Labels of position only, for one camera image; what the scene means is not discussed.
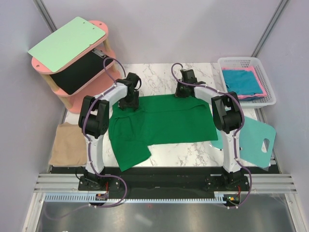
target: white wall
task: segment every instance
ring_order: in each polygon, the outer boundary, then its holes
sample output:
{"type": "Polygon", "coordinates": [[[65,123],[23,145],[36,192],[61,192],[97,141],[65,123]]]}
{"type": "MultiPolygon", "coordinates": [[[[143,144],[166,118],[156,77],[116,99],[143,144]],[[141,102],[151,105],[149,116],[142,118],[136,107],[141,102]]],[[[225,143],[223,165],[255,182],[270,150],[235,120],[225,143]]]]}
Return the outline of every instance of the white wall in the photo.
{"type": "Polygon", "coordinates": [[[265,108],[275,127],[276,156],[291,173],[309,221],[309,1],[290,1],[258,58],[277,97],[265,108]]]}
{"type": "Polygon", "coordinates": [[[280,0],[43,0],[59,28],[76,16],[109,26],[123,63],[250,56],[280,0]]]}
{"type": "Polygon", "coordinates": [[[49,35],[32,0],[0,1],[0,230],[22,229],[63,105],[31,67],[29,48],[49,35]]]}

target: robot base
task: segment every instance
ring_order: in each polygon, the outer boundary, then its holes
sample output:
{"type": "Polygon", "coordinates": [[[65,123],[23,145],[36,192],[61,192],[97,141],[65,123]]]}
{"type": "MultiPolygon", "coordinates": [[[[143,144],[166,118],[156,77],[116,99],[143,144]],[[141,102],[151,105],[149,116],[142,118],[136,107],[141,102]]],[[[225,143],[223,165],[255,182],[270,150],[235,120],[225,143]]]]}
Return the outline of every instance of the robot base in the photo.
{"type": "Polygon", "coordinates": [[[207,191],[234,191],[238,192],[238,186],[241,191],[249,190],[248,178],[244,175],[243,170],[234,173],[228,173],[222,168],[222,175],[209,175],[206,177],[205,182],[207,191]]]}
{"type": "Polygon", "coordinates": [[[105,191],[107,178],[100,178],[95,174],[84,171],[84,175],[81,176],[78,190],[79,191],[105,191]]]}

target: wooden post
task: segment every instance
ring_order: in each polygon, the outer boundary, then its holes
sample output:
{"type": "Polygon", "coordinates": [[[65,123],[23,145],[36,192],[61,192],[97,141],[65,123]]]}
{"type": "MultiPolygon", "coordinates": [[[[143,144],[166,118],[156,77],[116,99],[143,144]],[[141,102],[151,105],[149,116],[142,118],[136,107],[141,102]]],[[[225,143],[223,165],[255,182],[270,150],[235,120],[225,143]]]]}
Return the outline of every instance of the wooden post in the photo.
{"type": "Polygon", "coordinates": [[[111,51],[111,45],[110,45],[110,42],[108,41],[108,38],[106,38],[106,40],[103,41],[103,44],[104,44],[105,50],[107,52],[110,52],[111,51]]]}
{"type": "Polygon", "coordinates": [[[118,71],[118,69],[116,68],[116,65],[115,65],[115,64],[112,65],[112,71],[113,71],[113,72],[117,72],[117,71],[118,71]]]}
{"type": "MultiPolygon", "coordinates": [[[[58,91],[60,88],[59,86],[57,86],[57,84],[54,82],[54,80],[52,79],[52,77],[50,75],[46,75],[46,74],[42,74],[40,73],[40,75],[43,77],[43,79],[47,82],[47,84],[49,85],[49,87],[52,89],[52,91],[56,92],[58,91]]],[[[69,101],[68,97],[61,97],[58,96],[59,99],[63,102],[63,104],[65,105],[65,107],[67,109],[70,109],[73,107],[72,103],[69,101]]]]}

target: light green board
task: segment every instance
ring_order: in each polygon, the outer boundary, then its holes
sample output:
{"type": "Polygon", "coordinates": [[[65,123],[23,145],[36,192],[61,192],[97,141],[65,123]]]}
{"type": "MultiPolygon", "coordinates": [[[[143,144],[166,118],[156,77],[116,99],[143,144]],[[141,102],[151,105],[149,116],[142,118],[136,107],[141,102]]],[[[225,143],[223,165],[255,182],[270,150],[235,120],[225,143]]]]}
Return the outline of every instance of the light green board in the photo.
{"type": "MultiPolygon", "coordinates": [[[[211,141],[211,144],[218,149],[223,149],[220,131],[217,130],[217,134],[218,140],[211,141]]],[[[239,135],[239,146],[241,147],[239,153],[240,158],[261,168],[268,167],[275,137],[276,130],[272,126],[245,117],[245,125],[241,129],[239,135]],[[264,139],[269,140],[267,152],[262,151],[264,139]]]]}
{"type": "Polygon", "coordinates": [[[76,17],[39,42],[28,53],[56,72],[105,35],[92,23],[76,17]]]}

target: basket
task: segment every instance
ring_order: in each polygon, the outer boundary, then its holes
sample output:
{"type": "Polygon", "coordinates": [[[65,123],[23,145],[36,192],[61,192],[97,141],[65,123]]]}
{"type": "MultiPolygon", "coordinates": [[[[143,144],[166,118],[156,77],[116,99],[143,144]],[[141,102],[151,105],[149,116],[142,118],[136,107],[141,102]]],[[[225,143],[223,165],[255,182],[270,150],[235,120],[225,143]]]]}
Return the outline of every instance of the basket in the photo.
{"type": "Polygon", "coordinates": [[[263,85],[267,96],[261,99],[254,101],[240,101],[242,108],[261,108],[266,105],[273,105],[276,103],[275,93],[271,87],[269,79],[266,75],[266,72],[263,68],[261,61],[258,58],[254,57],[226,57],[218,59],[220,65],[220,75],[223,83],[224,91],[227,92],[225,81],[223,78],[222,67],[224,68],[248,68],[253,66],[256,72],[257,77],[260,79],[261,84],[263,85]]]}

